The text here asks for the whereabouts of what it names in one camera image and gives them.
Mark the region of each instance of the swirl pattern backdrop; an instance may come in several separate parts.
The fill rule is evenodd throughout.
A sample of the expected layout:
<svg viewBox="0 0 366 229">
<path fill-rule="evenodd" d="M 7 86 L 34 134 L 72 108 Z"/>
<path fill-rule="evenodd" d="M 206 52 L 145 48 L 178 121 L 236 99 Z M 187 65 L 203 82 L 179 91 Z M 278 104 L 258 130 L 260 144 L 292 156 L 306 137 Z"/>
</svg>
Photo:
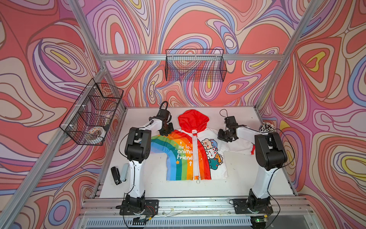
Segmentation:
<svg viewBox="0 0 366 229">
<path fill-rule="evenodd" d="M 0 1 L 0 211 L 99 66 L 66 0 Z M 91 194 L 103 146 L 67 138 L 12 228 L 69 228 Z"/>
<path fill-rule="evenodd" d="M 223 48 L 283 53 L 307 0 L 89 0 L 83 6 L 102 53 L 165 54 Z M 227 61 L 224 83 L 166 82 L 165 61 L 108 61 L 127 106 L 252 106 L 276 61 Z"/>
<path fill-rule="evenodd" d="M 324 228 L 366 228 L 365 36 L 365 1 L 324 1 L 260 106 Z"/>
</svg>

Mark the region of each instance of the red hood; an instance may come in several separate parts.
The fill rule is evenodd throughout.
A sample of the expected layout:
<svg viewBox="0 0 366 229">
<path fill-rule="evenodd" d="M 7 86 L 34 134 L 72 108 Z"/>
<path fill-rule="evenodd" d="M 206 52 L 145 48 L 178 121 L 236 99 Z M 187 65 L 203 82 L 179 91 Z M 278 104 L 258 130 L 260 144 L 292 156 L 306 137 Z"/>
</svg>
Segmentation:
<svg viewBox="0 0 366 229">
<path fill-rule="evenodd" d="M 196 110 L 188 110 L 178 117 L 179 125 L 185 132 L 191 133 L 204 131 L 210 119 Z"/>
</svg>

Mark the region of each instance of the wall-mounted basket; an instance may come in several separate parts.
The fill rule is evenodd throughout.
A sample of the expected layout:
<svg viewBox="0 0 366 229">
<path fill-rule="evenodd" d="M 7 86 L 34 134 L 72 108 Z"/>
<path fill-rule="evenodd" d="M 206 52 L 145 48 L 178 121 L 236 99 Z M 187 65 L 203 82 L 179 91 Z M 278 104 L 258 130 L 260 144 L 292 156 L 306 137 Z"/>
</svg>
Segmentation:
<svg viewBox="0 0 366 229">
<path fill-rule="evenodd" d="M 223 49 L 167 49 L 167 81 L 223 82 L 227 72 Z"/>
<path fill-rule="evenodd" d="M 68 113 L 60 128 L 78 145 L 103 145 L 122 96 L 122 89 L 94 82 L 74 117 L 64 123 Z"/>
</svg>

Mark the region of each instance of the jacket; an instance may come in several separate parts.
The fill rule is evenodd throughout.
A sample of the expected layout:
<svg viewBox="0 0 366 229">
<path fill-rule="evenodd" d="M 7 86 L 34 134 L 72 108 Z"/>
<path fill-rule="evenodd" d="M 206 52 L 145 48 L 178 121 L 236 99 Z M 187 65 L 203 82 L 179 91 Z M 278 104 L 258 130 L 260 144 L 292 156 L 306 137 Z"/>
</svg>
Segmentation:
<svg viewBox="0 0 366 229">
<path fill-rule="evenodd" d="M 218 130 L 207 127 L 209 118 L 196 110 L 178 117 L 181 129 L 168 136 L 153 136 L 151 153 L 166 153 L 167 180 L 227 178 L 224 152 L 253 154 L 254 145 L 244 139 L 227 143 L 217 139 Z"/>
</svg>

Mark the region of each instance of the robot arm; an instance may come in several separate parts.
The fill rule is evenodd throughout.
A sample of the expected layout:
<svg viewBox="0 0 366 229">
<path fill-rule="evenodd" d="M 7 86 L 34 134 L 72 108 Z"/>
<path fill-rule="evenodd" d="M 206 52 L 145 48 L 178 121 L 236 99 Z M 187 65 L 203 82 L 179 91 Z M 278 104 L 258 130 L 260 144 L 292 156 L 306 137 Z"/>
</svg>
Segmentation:
<svg viewBox="0 0 366 229">
<path fill-rule="evenodd" d="M 150 155 L 151 133 L 159 131 L 160 135 L 168 135 L 174 131 L 170 112 L 167 110 L 168 102 L 164 101 L 160 105 L 156 116 L 150 117 L 149 122 L 143 127 L 130 128 L 128 133 L 124 153 L 130 161 L 130 192 L 126 195 L 125 204 L 131 211 L 140 213 L 145 209 L 145 186 L 143 184 L 142 174 L 144 170 L 144 160 Z"/>
<path fill-rule="evenodd" d="M 253 188 L 249 191 L 248 209 L 257 212 L 270 201 L 269 190 L 276 171 L 287 161 L 280 135 L 276 132 L 260 132 L 245 125 L 238 125 L 235 117 L 225 118 L 226 130 L 219 130 L 218 138 L 232 142 L 239 138 L 255 144 L 255 158 L 260 165 Z"/>
</svg>

